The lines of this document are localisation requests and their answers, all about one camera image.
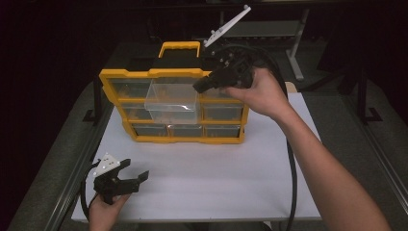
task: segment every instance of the dark background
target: dark background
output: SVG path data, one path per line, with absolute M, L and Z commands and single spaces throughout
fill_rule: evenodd
M 162 1 L 168 5 L 183 2 L 204 1 Z M 218 25 L 217 11 L 126 10 L 130 5 L 153 4 L 161 1 L 1 1 L 1 137 L 5 147 L 1 198 L 5 201 L 0 230 L 7 229 L 77 97 L 119 42 L 207 38 Z M 258 9 L 248 18 L 298 18 L 301 12 L 289 6 L 282 13 L 280 7 Z M 237 8 L 230 14 L 240 11 Z M 371 80 L 408 123 L 406 15 L 407 8 L 394 1 L 369 7 L 316 7 L 303 39 L 329 41 L 319 66 L 324 70 L 335 71 L 358 56 Z

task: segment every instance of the table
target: table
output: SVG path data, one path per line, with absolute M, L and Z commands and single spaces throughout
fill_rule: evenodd
M 290 93 L 294 108 L 317 134 L 301 93 Z M 286 139 L 270 118 L 249 113 L 242 144 L 134 142 L 114 109 L 96 159 L 105 153 L 132 163 L 120 179 L 150 170 L 124 206 L 119 221 L 280 220 L 291 208 L 292 177 Z M 296 219 L 319 219 L 319 212 L 298 172 Z M 87 201 L 94 195 L 89 174 Z M 74 220 L 86 221 L 78 202 Z

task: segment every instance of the forearm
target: forearm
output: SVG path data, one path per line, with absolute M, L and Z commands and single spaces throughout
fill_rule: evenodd
M 389 230 L 377 205 L 292 109 L 275 121 L 290 142 L 330 230 Z

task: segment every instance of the metal stand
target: metal stand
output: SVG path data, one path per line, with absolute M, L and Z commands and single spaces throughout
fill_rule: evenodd
M 357 115 L 361 121 L 367 125 L 369 121 L 382 121 L 381 116 L 374 108 L 369 108 L 371 116 L 366 115 L 366 96 L 367 96 L 367 74 L 362 68 L 360 79 L 358 81 L 357 91 Z
M 306 26 L 306 20 L 309 15 L 309 9 L 303 10 L 302 18 L 300 19 L 299 25 L 297 26 L 296 34 L 294 35 L 294 45 L 292 49 L 286 50 L 286 55 L 288 56 L 289 63 L 291 63 L 291 67 L 294 73 L 294 77 L 297 81 L 303 81 L 304 77 L 302 71 L 300 70 L 299 64 L 296 60 L 296 51 L 297 47 L 299 46 L 300 40 L 302 39 L 303 30 Z
M 84 116 L 84 122 L 93 122 L 93 125 L 96 125 L 99 122 L 99 119 L 102 116 L 102 83 L 98 76 L 93 78 L 93 107 L 94 110 L 89 109 Z

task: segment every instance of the black cable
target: black cable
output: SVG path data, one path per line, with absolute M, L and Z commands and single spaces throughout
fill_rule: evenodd
M 87 196 L 86 196 L 86 190 L 87 190 L 87 177 L 89 172 L 94 168 L 97 167 L 99 165 L 99 163 L 101 162 L 101 160 L 98 160 L 98 162 L 96 162 L 95 164 L 91 165 L 87 171 L 85 172 L 84 178 L 81 182 L 81 206 L 82 206 L 82 211 L 84 212 L 85 217 L 87 218 L 87 220 L 89 220 L 89 207 L 87 204 Z
M 288 156 L 289 156 L 289 165 L 291 166 L 291 173 L 292 173 L 292 206 L 291 206 L 291 213 L 289 214 L 288 225 L 286 226 L 286 231 L 291 230 L 294 214 L 296 211 L 296 204 L 297 204 L 297 172 L 296 172 L 296 162 L 294 161 L 294 154 L 292 151 L 291 144 L 286 141 L 288 146 Z

